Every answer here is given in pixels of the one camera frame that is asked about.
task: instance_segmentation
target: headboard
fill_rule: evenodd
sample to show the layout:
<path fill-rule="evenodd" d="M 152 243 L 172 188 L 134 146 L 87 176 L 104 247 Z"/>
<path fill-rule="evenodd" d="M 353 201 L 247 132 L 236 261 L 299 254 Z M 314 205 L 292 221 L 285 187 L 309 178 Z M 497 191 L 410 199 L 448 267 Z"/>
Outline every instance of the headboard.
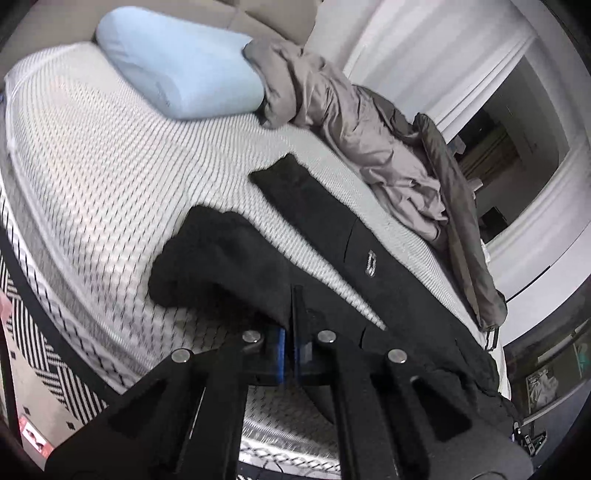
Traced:
<path fill-rule="evenodd" d="M 100 19 L 123 5 L 227 28 L 253 38 L 286 38 L 303 45 L 318 0 L 38 0 L 0 51 L 0 85 L 13 65 L 48 47 L 91 40 Z"/>

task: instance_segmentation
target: logo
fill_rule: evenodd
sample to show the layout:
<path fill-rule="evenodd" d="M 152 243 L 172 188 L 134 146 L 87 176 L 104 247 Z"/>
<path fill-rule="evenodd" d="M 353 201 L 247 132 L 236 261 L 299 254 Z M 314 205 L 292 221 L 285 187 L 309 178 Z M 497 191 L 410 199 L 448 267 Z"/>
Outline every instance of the logo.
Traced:
<path fill-rule="evenodd" d="M 375 275 L 375 263 L 375 253 L 373 252 L 373 250 L 370 250 L 368 254 L 368 265 L 367 267 L 365 267 L 365 273 L 367 273 L 367 275 L 369 275 L 370 277 L 373 277 Z"/>

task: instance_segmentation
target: blue strip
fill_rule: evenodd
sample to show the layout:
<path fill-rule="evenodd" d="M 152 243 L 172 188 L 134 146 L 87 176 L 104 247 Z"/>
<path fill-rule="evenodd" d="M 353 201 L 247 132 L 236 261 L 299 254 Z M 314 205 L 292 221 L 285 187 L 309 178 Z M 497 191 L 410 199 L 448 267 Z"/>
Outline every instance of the blue strip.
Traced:
<path fill-rule="evenodd" d="M 281 384 L 285 379 L 285 330 L 279 332 L 279 343 L 277 345 L 277 380 Z"/>

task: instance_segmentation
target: black and white rug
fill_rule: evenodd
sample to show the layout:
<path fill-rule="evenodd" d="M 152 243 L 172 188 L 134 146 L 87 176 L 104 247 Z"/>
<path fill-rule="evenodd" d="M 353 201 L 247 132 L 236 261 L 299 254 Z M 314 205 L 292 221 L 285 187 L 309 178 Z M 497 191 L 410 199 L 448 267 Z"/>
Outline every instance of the black and white rug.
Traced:
<path fill-rule="evenodd" d="M 0 253 L 0 288 L 12 301 L 8 331 L 45 386 L 78 420 L 86 424 L 107 406 L 62 360 L 35 324 Z"/>

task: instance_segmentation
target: bed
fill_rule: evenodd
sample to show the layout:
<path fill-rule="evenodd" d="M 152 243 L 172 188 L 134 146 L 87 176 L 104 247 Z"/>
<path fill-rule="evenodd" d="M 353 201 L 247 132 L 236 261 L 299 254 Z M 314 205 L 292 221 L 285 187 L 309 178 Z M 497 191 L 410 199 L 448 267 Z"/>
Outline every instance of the bed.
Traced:
<path fill-rule="evenodd" d="M 219 346 L 218 310 L 163 309 L 147 294 L 151 264 L 193 205 L 244 215 L 293 263 L 382 325 L 361 297 L 247 178 L 293 152 L 481 344 L 486 339 L 429 246 L 311 132 L 275 131 L 254 115 L 199 122 L 155 111 L 91 42 L 98 21 L 129 2 L 40 1 L 0 52 L 0 203 L 12 249 L 47 316 L 76 353 L 123 392 L 172 350 Z M 131 2 L 253 37 L 303 44 L 315 0 Z M 491 355 L 510 396 L 502 347 Z M 338 476 L 336 434 L 302 390 L 251 388 L 241 460 Z"/>

